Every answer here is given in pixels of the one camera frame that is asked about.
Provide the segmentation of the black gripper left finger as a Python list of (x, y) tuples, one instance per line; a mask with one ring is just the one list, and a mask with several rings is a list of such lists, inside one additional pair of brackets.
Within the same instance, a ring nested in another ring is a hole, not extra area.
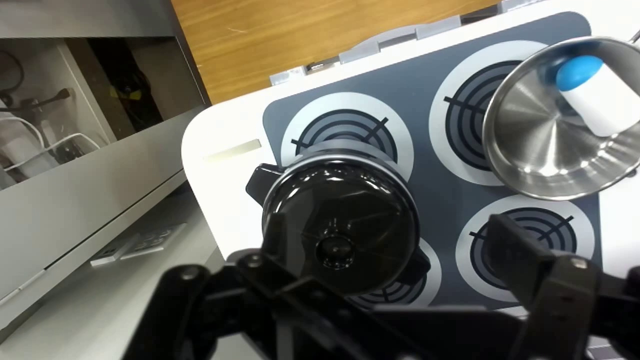
[(374, 320), (312, 279), (296, 279), (261, 252), (211, 273), (167, 270), (122, 360), (212, 360), (241, 334), (268, 360), (372, 360)]

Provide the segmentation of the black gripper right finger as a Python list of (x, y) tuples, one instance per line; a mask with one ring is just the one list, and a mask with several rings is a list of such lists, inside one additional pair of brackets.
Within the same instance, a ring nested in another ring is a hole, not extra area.
[(592, 336), (640, 359), (640, 269), (624, 279), (591, 260), (545, 248), (502, 214), (488, 221), (488, 262), (528, 310), (510, 360), (583, 360)]

